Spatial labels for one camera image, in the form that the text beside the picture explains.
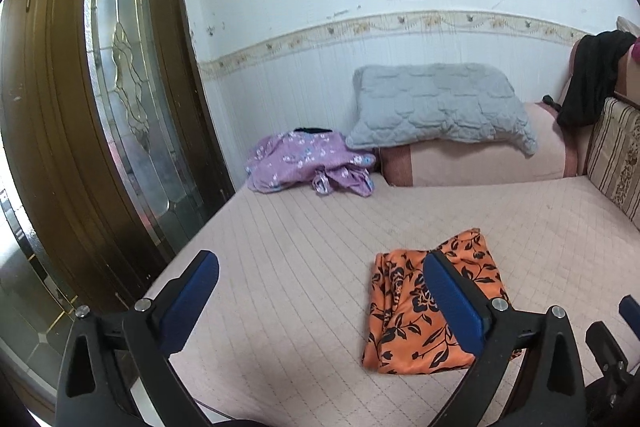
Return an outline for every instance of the striped cushion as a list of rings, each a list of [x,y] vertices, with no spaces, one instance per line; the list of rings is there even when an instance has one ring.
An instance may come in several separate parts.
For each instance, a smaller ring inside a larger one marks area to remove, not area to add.
[[[587,174],[640,229],[640,110],[608,98],[596,124]]]

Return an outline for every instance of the metal screw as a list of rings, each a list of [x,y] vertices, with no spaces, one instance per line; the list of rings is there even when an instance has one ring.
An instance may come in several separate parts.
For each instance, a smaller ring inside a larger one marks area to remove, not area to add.
[[[147,299],[146,297],[144,299],[140,299],[135,303],[133,308],[137,312],[146,312],[149,308],[151,308],[151,299]]]
[[[501,299],[500,297],[492,300],[491,306],[493,306],[494,309],[498,310],[499,312],[503,312],[509,309],[509,303],[506,300]]]
[[[551,308],[551,312],[559,319],[564,319],[566,317],[566,311],[564,311],[564,308],[561,308],[560,306],[554,306]]]
[[[78,309],[76,309],[76,317],[84,319],[90,312],[91,309],[89,309],[89,306],[83,304],[82,306],[78,306]]]

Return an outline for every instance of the tiled floor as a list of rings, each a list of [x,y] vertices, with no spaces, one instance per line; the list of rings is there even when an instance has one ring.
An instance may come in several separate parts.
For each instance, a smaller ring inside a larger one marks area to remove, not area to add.
[[[142,415],[142,419],[151,427],[164,427],[164,424],[158,416],[156,409],[154,409],[154,406],[151,403],[151,399],[146,393],[146,390],[142,385],[140,378],[136,380],[136,383],[131,388],[131,394],[133,395],[133,399],[136,401],[136,405],[138,406],[138,410]],[[222,415],[219,415],[211,409],[207,409],[206,407],[200,406],[200,408],[202,409],[204,414],[207,415],[207,418],[209,418],[209,421],[211,423],[223,422],[229,419]]]

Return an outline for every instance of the orange floral cloth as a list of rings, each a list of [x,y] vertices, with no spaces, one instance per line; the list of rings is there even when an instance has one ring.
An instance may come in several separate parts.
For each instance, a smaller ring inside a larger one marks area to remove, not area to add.
[[[479,229],[459,233],[437,250],[488,298],[509,300]],[[458,345],[424,288],[422,261],[426,254],[394,250],[376,256],[364,367],[392,375],[425,375],[469,367],[475,360]]]

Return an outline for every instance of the purple floral cloth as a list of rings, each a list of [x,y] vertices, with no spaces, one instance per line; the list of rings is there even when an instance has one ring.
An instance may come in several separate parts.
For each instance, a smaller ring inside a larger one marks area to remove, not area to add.
[[[347,149],[339,132],[277,134],[256,144],[245,167],[247,186],[256,192],[278,192],[310,182],[322,195],[341,187],[370,196],[373,182],[367,168],[375,162],[368,152]]]

